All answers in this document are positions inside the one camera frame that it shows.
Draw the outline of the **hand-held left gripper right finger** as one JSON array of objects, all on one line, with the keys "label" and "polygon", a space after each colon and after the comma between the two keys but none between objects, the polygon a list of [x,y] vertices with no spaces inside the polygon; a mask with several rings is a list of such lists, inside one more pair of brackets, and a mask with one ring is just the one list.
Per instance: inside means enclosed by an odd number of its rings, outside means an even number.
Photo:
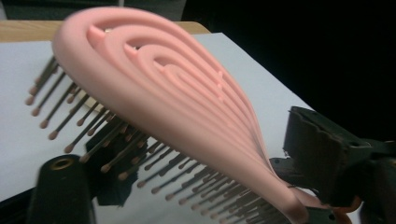
[{"label": "hand-held left gripper right finger", "polygon": [[356,195],[353,170],[369,157],[372,148],[315,111],[299,106],[290,109],[284,150],[325,204],[352,204]]}]

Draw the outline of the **pink hairbrush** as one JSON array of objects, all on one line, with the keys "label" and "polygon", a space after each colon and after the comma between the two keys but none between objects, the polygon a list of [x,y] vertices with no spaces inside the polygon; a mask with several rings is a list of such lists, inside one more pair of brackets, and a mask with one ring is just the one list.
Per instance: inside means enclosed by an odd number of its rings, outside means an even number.
[{"label": "pink hairbrush", "polygon": [[255,111],[228,71],[173,22],[128,7],[69,16],[30,91],[39,112],[64,78],[64,101],[89,105],[84,134],[124,147],[102,166],[120,180],[146,169],[158,190],[219,224],[333,224],[315,196],[276,174]]}]

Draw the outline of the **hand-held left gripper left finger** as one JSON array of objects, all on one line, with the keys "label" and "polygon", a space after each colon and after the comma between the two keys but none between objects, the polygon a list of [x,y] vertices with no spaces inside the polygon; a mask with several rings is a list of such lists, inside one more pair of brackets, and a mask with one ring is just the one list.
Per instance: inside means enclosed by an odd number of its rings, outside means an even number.
[{"label": "hand-held left gripper left finger", "polygon": [[119,174],[129,168],[133,153],[121,159],[107,173],[101,172],[102,166],[115,159],[127,145],[124,136],[117,132],[116,137],[107,146],[100,146],[86,162],[91,194],[99,205],[124,206],[132,192],[138,172],[129,175],[125,180],[119,180]]}]

